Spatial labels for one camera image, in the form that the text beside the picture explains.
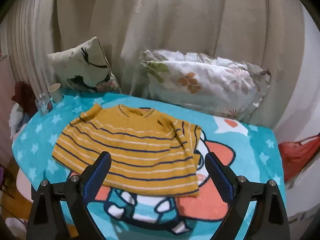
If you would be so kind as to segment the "mustard striped knit sweater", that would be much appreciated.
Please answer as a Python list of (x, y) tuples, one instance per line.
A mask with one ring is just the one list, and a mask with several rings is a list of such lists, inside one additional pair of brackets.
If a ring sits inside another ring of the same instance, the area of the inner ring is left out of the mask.
[(153, 108), (99, 104), (72, 120), (52, 156), (76, 173), (111, 155), (107, 187), (146, 196), (197, 197), (201, 128)]

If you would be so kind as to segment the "turquoise star cartoon blanket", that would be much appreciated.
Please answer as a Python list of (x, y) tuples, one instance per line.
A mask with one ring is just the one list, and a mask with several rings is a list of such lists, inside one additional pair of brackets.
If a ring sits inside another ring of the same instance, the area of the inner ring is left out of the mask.
[[(65, 181), (70, 170), (52, 158), (62, 130), (95, 103), (109, 108), (119, 104), (154, 108), (199, 125), (202, 155), (214, 152), (237, 175), (265, 183), (274, 180), (284, 193), (283, 168), (276, 137), (269, 129), (195, 112), (158, 101), (122, 94), (93, 94), (68, 90), (61, 103), (47, 115), (35, 114), (12, 144), (14, 157), (33, 187), (46, 179)], [(88, 209), (107, 239), (210, 239), (228, 206), (222, 201), (205, 167), (201, 167), (197, 198), (135, 199), (127, 194), (102, 189)]]

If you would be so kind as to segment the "red plastic bag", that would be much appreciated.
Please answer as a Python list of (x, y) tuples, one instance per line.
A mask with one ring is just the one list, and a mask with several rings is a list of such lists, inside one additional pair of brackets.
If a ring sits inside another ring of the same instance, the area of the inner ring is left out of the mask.
[(287, 182), (317, 154), (319, 134), (296, 142), (281, 142), (278, 144), (278, 149), (282, 160), (284, 181)]

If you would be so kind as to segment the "clear glass jar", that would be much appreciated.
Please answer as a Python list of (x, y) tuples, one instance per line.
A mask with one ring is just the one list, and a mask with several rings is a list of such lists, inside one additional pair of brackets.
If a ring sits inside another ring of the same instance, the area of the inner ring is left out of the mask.
[(35, 104), (42, 116), (47, 115), (53, 109), (52, 102), (46, 93), (41, 93), (36, 97)]

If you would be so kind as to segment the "beige paper cup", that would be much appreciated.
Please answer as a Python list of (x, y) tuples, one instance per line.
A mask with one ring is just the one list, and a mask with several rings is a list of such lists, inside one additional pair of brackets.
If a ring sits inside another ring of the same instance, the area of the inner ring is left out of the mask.
[(61, 84), (55, 83), (48, 88), (50, 97), (55, 103), (60, 103), (63, 100), (63, 94), (61, 91)]

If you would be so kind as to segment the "white floral pillow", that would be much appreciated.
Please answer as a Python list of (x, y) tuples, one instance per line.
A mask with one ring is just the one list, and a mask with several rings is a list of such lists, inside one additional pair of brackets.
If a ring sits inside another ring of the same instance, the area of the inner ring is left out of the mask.
[(152, 100), (247, 122), (268, 93), (271, 73), (247, 61), (203, 53), (144, 50)]

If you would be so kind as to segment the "cream crane embroidered cushion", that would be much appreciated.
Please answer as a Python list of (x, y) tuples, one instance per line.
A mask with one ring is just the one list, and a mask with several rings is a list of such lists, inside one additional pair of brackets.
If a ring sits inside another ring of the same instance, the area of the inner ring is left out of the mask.
[(56, 80), (62, 87), (95, 93), (121, 93), (99, 38), (77, 47), (47, 55)]

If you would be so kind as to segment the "beige curtain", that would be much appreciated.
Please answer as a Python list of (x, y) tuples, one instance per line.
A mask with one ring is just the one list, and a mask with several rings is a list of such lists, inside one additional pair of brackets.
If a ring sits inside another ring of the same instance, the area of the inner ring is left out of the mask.
[(43, 92), (55, 82), (46, 56), (98, 37), (126, 94), (146, 97), (144, 49), (248, 61), (271, 73), (249, 122), (275, 128), (293, 94), (304, 50), (299, 0), (16, 0), (1, 25), (16, 80)]

